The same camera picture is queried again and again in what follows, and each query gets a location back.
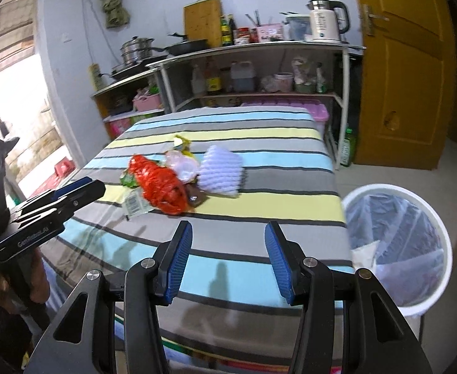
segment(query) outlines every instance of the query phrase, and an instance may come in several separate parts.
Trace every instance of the electric kettle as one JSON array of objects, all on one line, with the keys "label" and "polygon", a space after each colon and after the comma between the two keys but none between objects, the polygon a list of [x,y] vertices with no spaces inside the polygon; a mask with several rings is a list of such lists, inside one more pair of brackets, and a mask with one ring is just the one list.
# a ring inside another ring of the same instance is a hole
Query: electric kettle
[{"label": "electric kettle", "polygon": [[[314,42],[340,42],[340,34],[350,28],[350,16],[342,1],[310,0],[310,24]],[[339,29],[339,21],[334,8],[341,8],[345,13],[346,25]]]}]

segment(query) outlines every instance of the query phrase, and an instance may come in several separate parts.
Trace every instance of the trash bag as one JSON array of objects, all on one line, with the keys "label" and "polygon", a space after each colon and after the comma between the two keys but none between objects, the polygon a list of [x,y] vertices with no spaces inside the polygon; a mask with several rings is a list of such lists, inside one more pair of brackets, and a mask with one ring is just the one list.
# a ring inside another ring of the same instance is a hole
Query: trash bag
[{"label": "trash bag", "polygon": [[392,194],[369,194],[346,210],[350,246],[359,267],[370,268],[395,304],[427,299],[444,273],[444,250],[427,215]]}]

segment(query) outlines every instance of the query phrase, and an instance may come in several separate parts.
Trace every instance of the screw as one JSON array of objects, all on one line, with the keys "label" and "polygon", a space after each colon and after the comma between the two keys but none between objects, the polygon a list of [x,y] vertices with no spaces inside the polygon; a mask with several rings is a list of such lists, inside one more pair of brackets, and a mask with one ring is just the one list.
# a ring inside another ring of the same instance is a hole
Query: screw
[{"label": "screw", "polygon": [[143,259],[142,262],[140,263],[140,265],[144,269],[149,269],[150,267],[154,267],[154,264],[155,264],[155,260],[150,257],[147,259]]},{"label": "screw", "polygon": [[317,261],[317,259],[314,259],[313,257],[305,257],[303,259],[303,264],[306,267],[316,267],[317,264],[319,264],[319,262]]},{"label": "screw", "polygon": [[370,279],[370,277],[372,277],[372,273],[368,269],[360,269],[358,271],[358,275],[362,277],[364,280],[368,280]]},{"label": "screw", "polygon": [[100,271],[98,270],[90,270],[86,273],[86,278],[90,281],[96,280],[98,277],[100,277]]}]

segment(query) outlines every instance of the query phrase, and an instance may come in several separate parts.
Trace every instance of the door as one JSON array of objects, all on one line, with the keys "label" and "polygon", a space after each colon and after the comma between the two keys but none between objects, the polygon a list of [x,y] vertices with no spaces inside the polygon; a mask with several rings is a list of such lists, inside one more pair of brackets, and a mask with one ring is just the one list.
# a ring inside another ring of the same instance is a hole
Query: door
[{"label": "door", "polygon": [[355,163],[438,165],[455,88],[446,0],[359,0],[364,36]]}]

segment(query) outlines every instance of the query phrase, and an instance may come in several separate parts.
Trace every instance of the cutting board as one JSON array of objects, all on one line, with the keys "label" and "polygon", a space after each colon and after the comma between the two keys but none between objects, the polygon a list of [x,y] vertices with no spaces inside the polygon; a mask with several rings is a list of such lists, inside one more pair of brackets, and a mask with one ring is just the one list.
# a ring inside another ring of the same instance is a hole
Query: cutting board
[{"label": "cutting board", "polygon": [[189,40],[207,39],[210,48],[221,46],[221,15],[221,0],[202,0],[185,6],[185,35]]}]

